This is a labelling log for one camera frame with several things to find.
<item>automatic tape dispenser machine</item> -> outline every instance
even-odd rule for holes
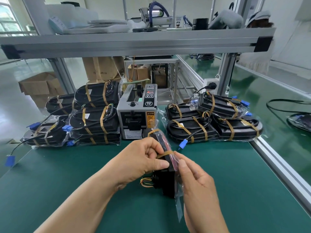
[[[146,84],[142,92],[141,85],[135,94],[134,85],[127,86],[122,95],[117,113],[123,139],[142,139],[142,132],[154,128],[157,119],[157,84]]]

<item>warning label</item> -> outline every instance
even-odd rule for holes
[[[146,112],[147,114],[147,128],[155,127],[155,113],[154,112]]]

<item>round logo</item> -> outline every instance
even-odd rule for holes
[[[151,102],[151,101],[147,101],[147,102],[145,103],[145,105],[146,105],[146,106],[152,106],[152,102]]]

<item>person's left hand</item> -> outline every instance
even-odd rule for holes
[[[148,172],[169,167],[166,160],[156,159],[164,150],[152,137],[131,142],[116,157],[111,159],[99,172],[114,179],[119,189]]]

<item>aluminum shelf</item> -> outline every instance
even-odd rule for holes
[[[275,28],[0,38],[9,59],[254,52]]]

